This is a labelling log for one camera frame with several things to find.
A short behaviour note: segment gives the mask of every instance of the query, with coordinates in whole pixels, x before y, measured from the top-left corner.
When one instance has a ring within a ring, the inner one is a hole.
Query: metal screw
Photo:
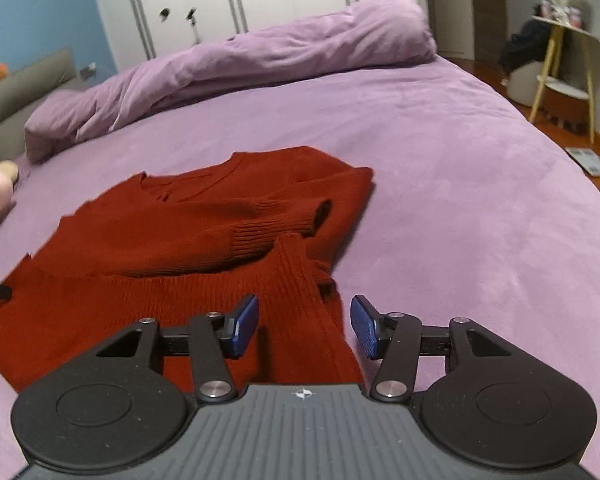
[[[376,392],[383,397],[400,397],[408,391],[407,385],[400,381],[382,381],[376,384]]]
[[[216,399],[231,392],[231,385],[225,381],[207,381],[200,386],[200,393]]]

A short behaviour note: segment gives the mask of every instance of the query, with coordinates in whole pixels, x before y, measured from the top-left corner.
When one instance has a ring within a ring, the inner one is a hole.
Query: blue gripper pad
[[[362,345],[365,356],[369,359],[379,359],[378,337],[374,320],[355,296],[351,300],[351,325]]]
[[[249,341],[258,327],[260,304],[258,298],[252,296],[247,306],[235,320],[234,333],[231,338],[231,358],[237,359],[244,355]]]

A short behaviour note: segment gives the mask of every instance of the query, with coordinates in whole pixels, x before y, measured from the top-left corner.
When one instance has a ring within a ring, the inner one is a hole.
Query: gray ribbed surface
[[[512,480],[439,450],[411,413],[366,399],[357,386],[250,386],[243,398],[202,408],[183,437],[162,455],[125,472],[91,480]],[[585,480],[564,466],[520,475],[528,480]],[[26,480],[68,475],[37,466]]]

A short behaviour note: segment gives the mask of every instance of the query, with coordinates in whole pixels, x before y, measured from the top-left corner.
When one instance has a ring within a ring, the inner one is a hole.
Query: round black disc
[[[422,401],[424,426],[483,466],[533,470],[579,459],[596,427],[589,395],[543,364],[509,367],[506,359],[480,358],[436,381]]]
[[[20,394],[11,425],[30,462],[68,471],[115,470],[174,439],[187,416],[183,395],[161,375],[124,361],[65,365]]]

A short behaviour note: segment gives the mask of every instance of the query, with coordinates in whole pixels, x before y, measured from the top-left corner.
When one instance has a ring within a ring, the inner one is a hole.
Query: purple bed sheet
[[[426,324],[471,317],[578,381],[599,419],[582,463],[600,478],[600,193],[511,104],[440,58],[232,92],[59,153],[16,190],[0,280],[62,215],[134,173],[302,144],[375,170],[334,272],[344,316],[362,293]],[[426,388],[443,363],[421,361]],[[14,397],[0,377],[0,480],[24,465],[9,427]]]

